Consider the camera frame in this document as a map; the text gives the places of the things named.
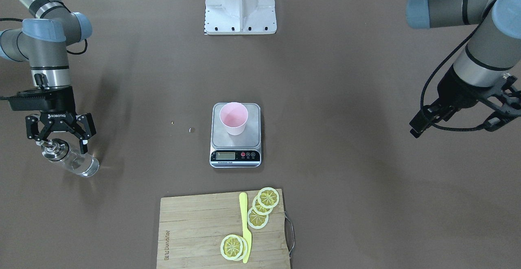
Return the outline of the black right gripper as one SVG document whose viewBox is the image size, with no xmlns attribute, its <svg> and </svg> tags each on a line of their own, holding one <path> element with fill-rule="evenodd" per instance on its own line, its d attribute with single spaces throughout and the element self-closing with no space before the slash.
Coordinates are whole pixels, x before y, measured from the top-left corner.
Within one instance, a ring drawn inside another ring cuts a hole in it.
<svg viewBox="0 0 521 269">
<path fill-rule="evenodd" d="M 96 134 L 92 114 L 76 115 L 75 112 L 45 113 L 28 115 L 25 118 L 27 138 L 41 147 L 50 147 L 47 137 L 52 132 L 68 132 L 79 140 L 79 150 L 87 154 L 88 141 Z"/>
</svg>

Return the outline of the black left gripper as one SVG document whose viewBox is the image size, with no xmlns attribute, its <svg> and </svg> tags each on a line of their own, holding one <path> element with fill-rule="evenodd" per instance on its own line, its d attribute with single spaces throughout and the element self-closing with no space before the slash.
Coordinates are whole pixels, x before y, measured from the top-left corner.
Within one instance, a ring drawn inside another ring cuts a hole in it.
<svg viewBox="0 0 521 269">
<path fill-rule="evenodd" d="M 414 138 L 419 138 L 432 124 L 439 122 L 444 116 L 445 107 L 471 108 L 477 104 L 477 99 L 464 88 L 463 80 L 453 66 L 438 83 L 437 92 L 436 104 L 424 105 L 409 122 L 410 133 Z"/>
</svg>

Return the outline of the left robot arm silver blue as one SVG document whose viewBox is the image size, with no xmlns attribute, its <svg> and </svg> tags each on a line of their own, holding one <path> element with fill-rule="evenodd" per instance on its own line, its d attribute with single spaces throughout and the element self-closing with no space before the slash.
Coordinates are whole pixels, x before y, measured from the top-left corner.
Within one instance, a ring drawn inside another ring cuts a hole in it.
<svg viewBox="0 0 521 269">
<path fill-rule="evenodd" d="M 510 70 L 520 62 L 520 0 L 407 0 L 406 21 L 411 28 L 475 25 L 433 72 L 458 53 L 437 86 L 438 98 L 425 105 L 428 78 L 418 113 L 410 121 L 418 138 L 430 127 L 446 131 L 496 131 L 520 116 L 520 90 Z M 473 128 L 443 127 L 464 108 L 482 103 L 493 110 Z"/>
</svg>

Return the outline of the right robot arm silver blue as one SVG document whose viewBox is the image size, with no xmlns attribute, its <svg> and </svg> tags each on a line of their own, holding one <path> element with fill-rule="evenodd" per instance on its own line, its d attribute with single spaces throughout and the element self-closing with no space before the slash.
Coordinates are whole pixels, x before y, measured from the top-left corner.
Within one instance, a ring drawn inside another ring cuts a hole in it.
<svg viewBox="0 0 521 269">
<path fill-rule="evenodd" d="M 31 17 L 21 28 L 1 32 L 1 57 L 30 65 L 33 88 L 1 97 L 13 111 L 38 111 L 26 117 L 27 138 L 43 142 L 53 132 L 79 139 L 82 154 L 96 134 L 90 113 L 78 115 L 71 85 L 67 47 L 92 34 L 89 19 L 70 11 L 62 0 L 19 0 Z"/>
</svg>

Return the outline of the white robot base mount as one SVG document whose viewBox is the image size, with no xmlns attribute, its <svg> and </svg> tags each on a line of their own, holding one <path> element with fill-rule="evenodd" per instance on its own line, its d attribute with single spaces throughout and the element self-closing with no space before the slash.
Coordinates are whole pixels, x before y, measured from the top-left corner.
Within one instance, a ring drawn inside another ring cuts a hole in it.
<svg viewBox="0 0 521 269">
<path fill-rule="evenodd" d="M 207 35 L 276 32 L 275 0 L 205 0 L 204 33 Z"/>
</svg>

